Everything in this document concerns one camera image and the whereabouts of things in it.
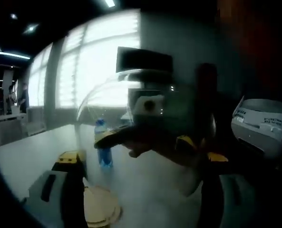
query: wall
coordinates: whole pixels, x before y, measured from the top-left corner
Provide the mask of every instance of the wall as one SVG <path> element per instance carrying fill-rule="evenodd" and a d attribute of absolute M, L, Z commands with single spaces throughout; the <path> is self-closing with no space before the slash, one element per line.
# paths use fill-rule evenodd
<path fill-rule="evenodd" d="M 214 28 L 191 18 L 141 13 L 141 48 L 173 57 L 174 79 L 193 84 L 194 69 L 203 62 L 218 68 L 218 90 L 239 97 L 242 68 L 238 54 Z"/>

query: person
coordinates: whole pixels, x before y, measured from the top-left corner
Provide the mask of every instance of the person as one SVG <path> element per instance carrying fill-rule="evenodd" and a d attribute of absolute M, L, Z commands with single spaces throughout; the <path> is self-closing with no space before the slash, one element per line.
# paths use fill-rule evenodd
<path fill-rule="evenodd" d="M 27 113 L 27 108 L 29 107 L 29 94 L 28 94 L 28 85 L 23 84 L 23 91 L 19 99 L 20 111 L 22 113 Z"/>
<path fill-rule="evenodd" d="M 11 107 L 17 103 L 17 99 L 16 99 L 16 95 L 15 93 L 13 92 L 13 86 L 10 85 L 9 86 L 9 95 L 6 99 L 6 102 L 7 102 L 7 114 L 12 114 L 12 109 Z"/>

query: blue water bottle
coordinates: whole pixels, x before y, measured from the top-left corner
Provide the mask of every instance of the blue water bottle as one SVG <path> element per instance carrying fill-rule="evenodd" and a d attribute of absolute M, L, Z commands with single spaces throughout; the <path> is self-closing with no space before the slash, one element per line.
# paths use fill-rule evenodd
<path fill-rule="evenodd" d="M 103 119 L 98 119 L 94 129 L 95 138 L 107 130 L 105 121 Z M 97 154 L 100 167 L 112 167 L 111 148 L 98 149 Z"/>

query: water bottle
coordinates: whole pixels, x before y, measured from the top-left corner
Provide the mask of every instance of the water bottle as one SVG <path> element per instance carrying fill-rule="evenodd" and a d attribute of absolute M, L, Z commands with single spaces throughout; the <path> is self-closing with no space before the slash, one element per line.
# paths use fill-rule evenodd
<path fill-rule="evenodd" d="M 103 119 L 98 119 L 94 129 L 95 138 L 107 130 L 105 121 Z M 97 154 L 100 167 L 112 167 L 111 148 L 98 149 Z"/>

